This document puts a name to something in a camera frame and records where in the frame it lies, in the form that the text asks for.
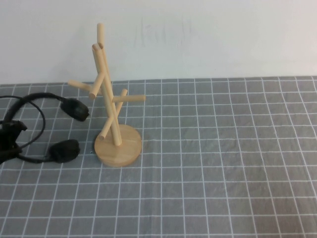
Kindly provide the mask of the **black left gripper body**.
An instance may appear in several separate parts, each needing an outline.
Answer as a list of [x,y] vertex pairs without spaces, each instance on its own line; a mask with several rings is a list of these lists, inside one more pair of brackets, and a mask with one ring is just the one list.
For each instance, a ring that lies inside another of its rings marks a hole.
[[18,148],[16,140],[19,136],[17,128],[2,128],[0,130],[0,149],[11,150]]

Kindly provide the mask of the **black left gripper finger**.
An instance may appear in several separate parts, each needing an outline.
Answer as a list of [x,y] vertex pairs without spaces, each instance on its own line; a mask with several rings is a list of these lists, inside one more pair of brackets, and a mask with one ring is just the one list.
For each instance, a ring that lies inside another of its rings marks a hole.
[[21,132],[27,130],[27,126],[19,120],[11,120],[9,122],[2,120],[0,124],[2,129],[7,132]]
[[18,148],[11,148],[11,149],[0,149],[0,163],[4,163],[8,160],[15,159],[19,156],[22,152],[22,149]]

